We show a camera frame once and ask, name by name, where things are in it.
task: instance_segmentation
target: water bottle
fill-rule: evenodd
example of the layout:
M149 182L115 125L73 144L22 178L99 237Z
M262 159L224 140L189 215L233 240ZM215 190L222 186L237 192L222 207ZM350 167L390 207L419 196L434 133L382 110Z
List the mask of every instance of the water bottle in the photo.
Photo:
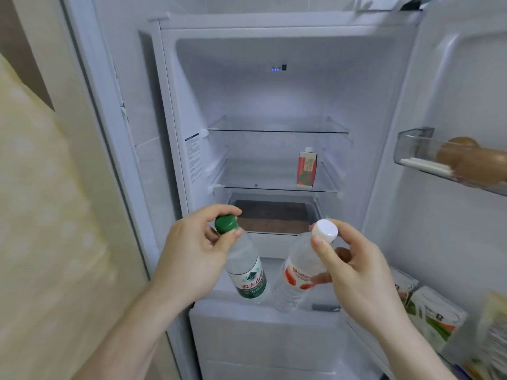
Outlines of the water bottle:
M215 220L219 235L239 228L233 215L219 216ZM248 232L243 234L229 250L225 270L229 274L241 297L254 303L262 302L267 294L267 280L262 269L261 259Z
M281 312L292 312L314 287L310 278L326 271L310 244L312 236L319 236L331 243L338 236L338 229L329 220L319 220L312 232L296 237L290 247L289 256L283 264L282 273L275 285L272 305Z

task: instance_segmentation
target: egg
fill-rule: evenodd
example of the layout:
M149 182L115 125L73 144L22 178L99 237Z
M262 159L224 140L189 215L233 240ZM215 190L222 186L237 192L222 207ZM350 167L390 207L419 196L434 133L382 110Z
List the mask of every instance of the egg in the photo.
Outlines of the egg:
M477 141L472 137L454 137L442 145L436 154L436 162L456 168L462 159L465 147L479 148Z
M464 152L453 175L462 182L488 187L507 180L507 153L475 148Z

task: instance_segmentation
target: red and white carton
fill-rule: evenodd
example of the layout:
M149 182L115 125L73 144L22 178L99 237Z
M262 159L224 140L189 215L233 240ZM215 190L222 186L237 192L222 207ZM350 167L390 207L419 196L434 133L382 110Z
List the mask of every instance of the red and white carton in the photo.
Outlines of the red and white carton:
M307 146L304 152L299 152L298 176L296 185L299 188L312 189L317 170L317 153Z

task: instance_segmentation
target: patterned fabric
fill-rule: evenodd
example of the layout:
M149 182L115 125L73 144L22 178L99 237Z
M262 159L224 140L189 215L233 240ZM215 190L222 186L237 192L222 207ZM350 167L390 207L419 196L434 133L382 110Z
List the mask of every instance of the patterned fabric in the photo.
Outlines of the patterned fabric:
M69 379L121 297L55 114L0 55L0 378Z

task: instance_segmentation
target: green bottle cap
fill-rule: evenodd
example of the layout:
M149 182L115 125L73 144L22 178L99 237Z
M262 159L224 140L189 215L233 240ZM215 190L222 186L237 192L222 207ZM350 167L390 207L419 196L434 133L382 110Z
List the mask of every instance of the green bottle cap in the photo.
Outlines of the green bottle cap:
M215 219L215 228L219 235L223 235L230 230L238 228L238 222L234 215L219 216Z

